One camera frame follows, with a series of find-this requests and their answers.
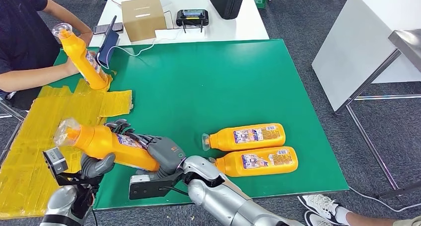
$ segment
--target black cable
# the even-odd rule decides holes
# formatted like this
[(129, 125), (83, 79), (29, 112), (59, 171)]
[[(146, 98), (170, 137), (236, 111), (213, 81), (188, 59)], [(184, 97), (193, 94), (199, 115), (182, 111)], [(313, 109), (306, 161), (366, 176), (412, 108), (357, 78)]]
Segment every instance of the black cable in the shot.
[(92, 209), (92, 215), (93, 215), (93, 219), (95, 220), (95, 226), (98, 226), (98, 221), (96, 220), (96, 215), (93, 209)]
[(180, 194), (183, 194), (183, 195), (187, 195), (187, 196), (189, 196), (189, 194), (188, 194), (187, 192), (182, 191), (182, 190), (180, 190), (180, 189), (177, 189), (177, 188), (175, 188), (175, 187), (171, 187), (171, 186), (164, 186), (164, 187), (162, 187), (161, 189), (169, 189), (169, 190), (173, 190), (173, 191), (175, 191), (175, 192), (178, 192), (178, 193), (180, 193)]

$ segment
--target yellow sticky pad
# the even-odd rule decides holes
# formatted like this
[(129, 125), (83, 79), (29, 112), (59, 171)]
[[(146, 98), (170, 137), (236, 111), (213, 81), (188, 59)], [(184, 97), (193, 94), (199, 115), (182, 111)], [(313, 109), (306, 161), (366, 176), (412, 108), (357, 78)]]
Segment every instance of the yellow sticky pad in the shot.
[(99, 116), (114, 117), (128, 114), (132, 108), (131, 90), (109, 92), (104, 95)]
[[(44, 214), (51, 194), (59, 186), (42, 151), (55, 146), (53, 137), (62, 120), (73, 117), (81, 124), (94, 126), (105, 123), (106, 117), (128, 114), (131, 108), (131, 90), (92, 90), (83, 79), (74, 94), (67, 86), (43, 87), (0, 168), (0, 219)], [(69, 166), (67, 172), (79, 171), (82, 152), (70, 146), (60, 150)]]

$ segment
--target white sneaker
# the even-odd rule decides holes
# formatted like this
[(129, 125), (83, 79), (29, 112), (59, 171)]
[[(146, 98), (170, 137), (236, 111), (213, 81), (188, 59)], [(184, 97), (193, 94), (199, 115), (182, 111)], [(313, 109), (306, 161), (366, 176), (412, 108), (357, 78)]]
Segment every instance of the white sneaker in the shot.
[(308, 226), (333, 226), (329, 221), (313, 211), (305, 212), (304, 219)]
[(339, 223), (335, 218), (336, 209), (340, 205), (334, 200), (331, 200), (329, 197), (324, 195), (303, 195), (298, 196), (298, 200), (306, 208), (327, 219), (330, 223), (335, 225), (344, 225)]

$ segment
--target person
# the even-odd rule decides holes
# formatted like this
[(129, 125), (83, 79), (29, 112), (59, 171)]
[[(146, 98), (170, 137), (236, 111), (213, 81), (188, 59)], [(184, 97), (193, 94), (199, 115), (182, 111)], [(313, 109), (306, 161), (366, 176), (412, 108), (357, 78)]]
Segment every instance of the person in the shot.
[(91, 29), (52, 0), (0, 0), (0, 98), (29, 110), (41, 87), (78, 73), (70, 60), (54, 66), (61, 45), (38, 15), (43, 11), (81, 32)]
[(347, 210), (324, 195), (298, 196), (298, 200), (309, 209), (304, 213), (304, 219), (309, 226), (421, 226), (421, 216), (400, 221), (368, 218)]

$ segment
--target person's hand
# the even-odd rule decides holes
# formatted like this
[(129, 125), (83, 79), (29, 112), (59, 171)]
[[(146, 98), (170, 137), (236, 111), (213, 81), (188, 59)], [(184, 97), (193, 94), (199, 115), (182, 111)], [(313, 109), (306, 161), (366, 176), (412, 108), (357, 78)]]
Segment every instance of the person's hand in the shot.
[(66, 63), (64, 63), (64, 67), (69, 76), (79, 73), (79, 70), (77, 70), (70, 58), (67, 58)]
[(91, 42), (92, 37), (93, 37), (93, 33), (92, 33), (92, 31), (82, 33), (82, 34), (79, 36), (79, 38), (80, 38), (80, 39), (82, 39), (82, 40), (86, 43), (86, 45), (87, 45), (87, 46), (88, 46), (88, 45), (89, 45), (89, 43)]

